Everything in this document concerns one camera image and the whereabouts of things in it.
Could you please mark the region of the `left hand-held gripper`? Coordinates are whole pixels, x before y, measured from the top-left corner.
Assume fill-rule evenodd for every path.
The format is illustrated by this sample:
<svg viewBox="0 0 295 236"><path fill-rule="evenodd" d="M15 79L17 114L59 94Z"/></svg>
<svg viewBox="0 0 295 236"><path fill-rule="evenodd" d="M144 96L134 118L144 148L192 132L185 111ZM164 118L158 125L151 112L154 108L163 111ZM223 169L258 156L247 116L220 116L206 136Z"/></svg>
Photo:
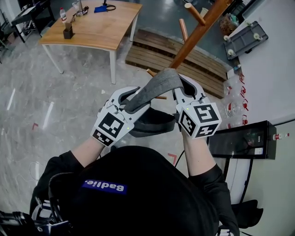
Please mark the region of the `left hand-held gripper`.
<svg viewBox="0 0 295 236"><path fill-rule="evenodd" d="M128 112L120 108L126 105L127 98L135 94L139 86L127 86L113 92L100 112L92 128L90 135L106 147L111 147L119 139L129 133L134 124L151 106L151 102L145 103L135 110Z"/></svg>

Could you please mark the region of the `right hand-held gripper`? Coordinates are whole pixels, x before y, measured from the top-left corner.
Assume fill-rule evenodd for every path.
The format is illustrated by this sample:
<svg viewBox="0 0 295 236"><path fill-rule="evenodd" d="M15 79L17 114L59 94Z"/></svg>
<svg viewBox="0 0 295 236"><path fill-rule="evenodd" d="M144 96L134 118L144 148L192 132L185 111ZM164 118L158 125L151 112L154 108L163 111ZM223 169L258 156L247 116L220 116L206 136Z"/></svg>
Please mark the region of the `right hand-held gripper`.
<svg viewBox="0 0 295 236"><path fill-rule="evenodd" d="M179 78L182 87L173 90L179 128L192 139L214 135L222 122L217 105L209 100L195 80L184 75Z"/></svg>

